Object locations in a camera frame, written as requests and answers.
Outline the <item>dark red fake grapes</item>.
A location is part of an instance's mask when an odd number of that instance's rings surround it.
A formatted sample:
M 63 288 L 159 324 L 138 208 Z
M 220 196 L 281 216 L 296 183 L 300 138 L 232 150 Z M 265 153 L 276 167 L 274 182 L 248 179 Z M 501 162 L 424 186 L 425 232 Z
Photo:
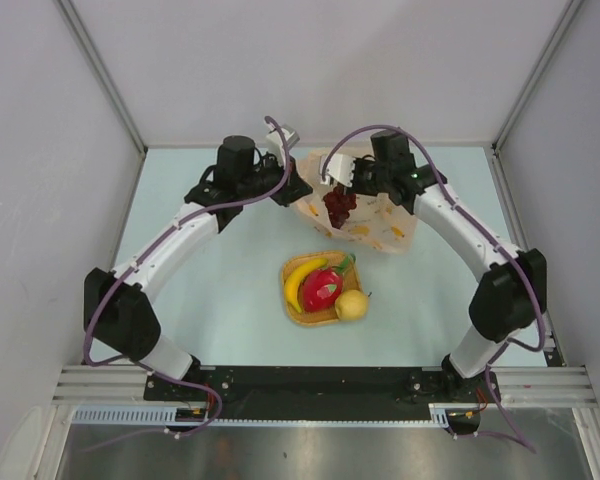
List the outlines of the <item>dark red fake grapes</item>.
M 340 229 L 350 217 L 350 212 L 357 208 L 357 196 L 347 187 L 337 185 L 332 191 L 322 197 L 327 209 L 330 224 Z

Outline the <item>translucent orange plastic bag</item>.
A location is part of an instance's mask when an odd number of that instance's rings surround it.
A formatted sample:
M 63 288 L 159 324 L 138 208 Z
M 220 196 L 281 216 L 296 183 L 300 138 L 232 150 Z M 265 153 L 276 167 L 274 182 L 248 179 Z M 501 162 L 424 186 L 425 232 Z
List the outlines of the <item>translucent orange plastic bag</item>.
M 355 242 L 377 251 L 406 253 L 416 232 L 418 220 L 406 210 L 398 208 L 386 193 L 377 197 L 358 195 L 356 208 L 340 229 L 331 225 L 323 197 L 331 191 L 319 180 L 320 161 L 328 148 L 310 150 L 304 159 L 296 162 L 299 176 L 313 189 L 313 193 L 292 205 L 295 212 L 315 230 L 333 240 Z

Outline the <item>woven bamboo tray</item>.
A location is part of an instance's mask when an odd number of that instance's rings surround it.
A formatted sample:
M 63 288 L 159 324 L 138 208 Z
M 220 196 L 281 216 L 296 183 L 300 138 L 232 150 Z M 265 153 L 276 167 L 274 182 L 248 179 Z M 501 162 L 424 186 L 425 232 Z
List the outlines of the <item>woven bamboo tray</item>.
M 306 327 L 324 326 L 324 325 L 340 322 L 340 320 L 336 317 L 334 305 L 328 309 L 321 310 L 321 311 L 314 312 L 314 313 L 305 312 L 303 307 L 301 306 L 303 309 L 303 312 L 301 314 L 298 314 L 285 301 L 284 293 L 283 293 L 283 286 L 284 286 L 285 280 L 287 279 L 287 277 L 291 274 L 291 272 L 295 268 L 297 268 L 299 265 L 302 265 L 303 263 L 305 263 L 311 259 L 326 258 L 328 260 L 328 263 L 325 267 L 328 267 L 328 266 L 338 265 L 347 255 L 349 255 L 349 254 L 342 252 L 342 251 L 337 251 L 337 250 L 323 251 L 323 252 L 304 254 L 304 255 L 292 257 L 290 260 L 288 260 L 283 265 L 283 267 L 281 269 L 281 273 L 280 273 L 280 284 L 282 287 L 284 308 L 286 310 L 287 315 L 289 316 L 289 318 L 291 320 L 293 320 L 295 323 L 297 323 L 299 325 L 306 326 Z M 345 277 L 344 277 L 344 287 L 343 287 L 342 293 L 347 290 L 359 290 L 359 291 L 364 292 L 361 282 L 360 282 L 358 270 L 357 270 L 357 267 L 355 264 L 346 272 Z

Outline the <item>yellow fake banana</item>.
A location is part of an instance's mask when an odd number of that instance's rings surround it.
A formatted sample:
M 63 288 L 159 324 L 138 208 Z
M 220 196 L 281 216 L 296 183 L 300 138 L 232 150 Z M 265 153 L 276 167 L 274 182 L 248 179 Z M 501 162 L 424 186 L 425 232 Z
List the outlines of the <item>yellow fake banana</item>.
M 326 258 L 311 259 L 295 268 L 287 277 L 283 286 L 285 301 L 298 313 L 303 309 L 299 301 L 299 290 L 302 282 L 315 270 L 325 267 L 328 263 Z

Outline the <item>red fake fruit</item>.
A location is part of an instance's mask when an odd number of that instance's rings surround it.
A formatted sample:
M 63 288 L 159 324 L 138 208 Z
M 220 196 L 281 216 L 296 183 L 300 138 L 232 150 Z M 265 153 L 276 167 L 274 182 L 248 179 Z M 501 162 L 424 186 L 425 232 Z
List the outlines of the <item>red fake fruit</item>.
M 343 291 L 346 272 L 355 262 L 355 255 L 349 254 L 338 265 L 322 267 L 311 272 L 300 288 L 301 306 L 304 311 L 314 313 L 332 307 Z

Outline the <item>yellow fake lemon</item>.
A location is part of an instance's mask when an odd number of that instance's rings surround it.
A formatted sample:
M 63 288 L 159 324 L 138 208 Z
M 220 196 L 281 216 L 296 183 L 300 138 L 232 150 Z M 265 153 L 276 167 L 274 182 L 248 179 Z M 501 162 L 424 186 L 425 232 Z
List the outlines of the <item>yellow fake lemon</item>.
M 340 321 L 356 321 L 368 312 L 370 297 L 359 290 L 347 290 L 334 303 L 336 317 Z

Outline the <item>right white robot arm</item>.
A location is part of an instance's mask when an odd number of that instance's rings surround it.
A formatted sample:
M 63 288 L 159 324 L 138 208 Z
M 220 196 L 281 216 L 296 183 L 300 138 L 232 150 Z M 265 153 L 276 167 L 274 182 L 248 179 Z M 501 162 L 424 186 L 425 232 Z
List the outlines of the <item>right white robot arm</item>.
M 352 187 L 358 193 L 386 194 L 390 201 L 424 222 L 459 255 L 477 281 L 468 307 L 470 326 L 442 361 L 443 393 L 464 401 L 477 378 L 517 343 L 517 334 L 535 324 L 538 342 L 520 346 L 532 352 L 546 342 L 547 261 L 537 249 L 501 239 L 460 201 L 431 159 L 417 166 L 411 149 L 418 141 L 389 125 L 366 127 L 373 160 L 356 163 Z

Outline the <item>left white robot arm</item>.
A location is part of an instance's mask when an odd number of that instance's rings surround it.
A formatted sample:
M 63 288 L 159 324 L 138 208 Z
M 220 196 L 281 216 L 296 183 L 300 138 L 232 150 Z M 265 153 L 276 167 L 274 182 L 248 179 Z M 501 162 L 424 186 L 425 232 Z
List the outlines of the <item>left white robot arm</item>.
M 153 302 L 193 252 L 221 233 L 245 206 L 267 198 L 287 207 L 311 193 L 290 154 L 297 133 L 288 126 L 271 130 L 259 152 L 246 136 L 226 137 L 216 161 L 168 225 L 140 252 L 110 271 L 93 269 L 84 281 L 83 356 L 93 341 L 115 350 L 118 359 L 158 372 L 177 398 L 194 397 L 201 387 L 199 360 L 163 334 Z

